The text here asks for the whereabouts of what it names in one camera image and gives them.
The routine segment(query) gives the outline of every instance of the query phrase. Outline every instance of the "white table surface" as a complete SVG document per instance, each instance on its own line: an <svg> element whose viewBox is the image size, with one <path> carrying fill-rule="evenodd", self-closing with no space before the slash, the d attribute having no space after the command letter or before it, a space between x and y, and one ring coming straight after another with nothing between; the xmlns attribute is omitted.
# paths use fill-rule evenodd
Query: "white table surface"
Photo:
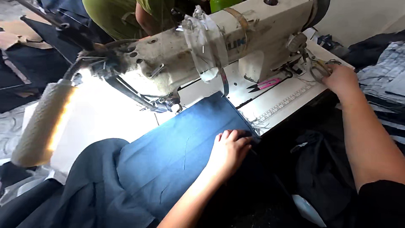
<svg viewBox="0 0 405 228"><path fill-rule="evenodd" d="M318 58L323 60L337 59L336 56L311 41L308 44L308 48ZM243 79L238 71L237 62L225 67L225 72L230 86L228 97L235 107L249 97L256 97L263 92L247 94L249 90L246 88L254 83ZM175 116L171 112L154 114L148 111L139 111L141 108L137 102L109 86L106 82L86 75L88 72L81 72L81 74L84 83L79 86L79 99L75 102L73 114L51 158L51 166L65 174L69 172L80 152L91 143L107 138L122 138L128 142L133 142ZM297 78L287 79L240 108L240 111L243 111L243 115L247 119L254 118L261 111L272 106L273 103L288 96L295 87L299 87L300 83L303 82ZM294 100L293 104L269 121L270 124L267 129L261 130L260 135L280 123L325 89L323 85L317 84L299 99ZM179 91L181 105L189 107L202 98L221 90L223 90L223 86L220 77L213 79L208 84L200 80ZM23 129L35 107L36 104L26 108Z"/></svg>

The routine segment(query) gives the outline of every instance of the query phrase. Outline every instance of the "pink thread snips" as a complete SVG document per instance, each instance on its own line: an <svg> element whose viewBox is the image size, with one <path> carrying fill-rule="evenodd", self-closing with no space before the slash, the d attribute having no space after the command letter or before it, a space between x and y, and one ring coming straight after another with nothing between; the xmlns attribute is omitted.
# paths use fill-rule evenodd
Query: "pink thread snips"
<svg viewBox="0 0 405 228"><path fill-rule="evenodd" d="M281 80L278 77L277 78L272 78L272 79L269 79L269 80L262 81L261 83L249 86L249 87L247 87L247 89L253 89L250 92L256 92L256 91L265 89L267 87L277 85L280 81Z"/></svg>

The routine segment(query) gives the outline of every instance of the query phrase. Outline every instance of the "hand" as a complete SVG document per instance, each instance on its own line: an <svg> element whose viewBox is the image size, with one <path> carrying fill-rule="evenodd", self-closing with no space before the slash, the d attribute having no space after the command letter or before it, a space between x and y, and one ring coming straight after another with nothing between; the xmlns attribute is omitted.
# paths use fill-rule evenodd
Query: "hand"
<svg viewBox="0 0 405 228"><path fill-rule="evenodd" d="M358 86L356 73L349 67L341 65L327 65L333 70L329 77L322 78L323 83L339 97L341 102L362 93Z"/></svg>
<svg viewBox="0 0 405 228"><path fill-rule="evenodd" d="M244 133L241 130L226 130L217 135L204 171L221 182L231 177L252 148L249 145L251 137L238 139Z"/></svg>

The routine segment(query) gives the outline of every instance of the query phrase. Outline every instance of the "forearm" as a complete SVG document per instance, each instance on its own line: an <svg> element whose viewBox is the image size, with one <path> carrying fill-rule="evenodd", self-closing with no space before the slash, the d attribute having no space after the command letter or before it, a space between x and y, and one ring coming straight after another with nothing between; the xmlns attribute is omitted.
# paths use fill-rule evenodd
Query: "forearm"
<svg viewBox="0 0 405 228"><path fill-rule="evenodd" d="M194 227L222 181L205 169L164 217L158 228Z"/></svg>
<svg viewBox="0 0 405 228"><path fill-rule="evenodd" d="M160 33L160 24L139 3L136 4L135 17L139 25L149 36Z"/></svg>
<svg viewBox="0 0 405 228"><path fill-rule="evenodd" d="M357 190L365 183L390 180L405 184L405 157L378 121L359 90L340 97L346 153Z"/></svg>

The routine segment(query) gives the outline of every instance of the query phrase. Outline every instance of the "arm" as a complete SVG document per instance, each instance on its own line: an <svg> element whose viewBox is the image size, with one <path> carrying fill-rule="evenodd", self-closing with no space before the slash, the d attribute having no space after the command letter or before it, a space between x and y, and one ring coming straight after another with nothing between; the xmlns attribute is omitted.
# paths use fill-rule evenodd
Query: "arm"
<svg viewBox="0 0 405 228"><path fill-rule="evenodd" d="M347 157L357 191L378 180L405 184L405 157L378 121L349 67L329 65L333 70L323 82L339 97Z"/></svg>
<svg viewBox="0 0 405 228"><path fill-rule="evenodd" d="M218 188L231 177L248 151L251 138L240 138L243 131L224 131L215 138L207 166L164 217L158 228L194 227L204 207Z"/></svg>
<svg viewBox="0 0 405 228"><path fill-rule="evenodd" d="M135 17L139 25L145 30L149 36L160 33L159 23L148 14L139 3L136 3Z"/></svg>

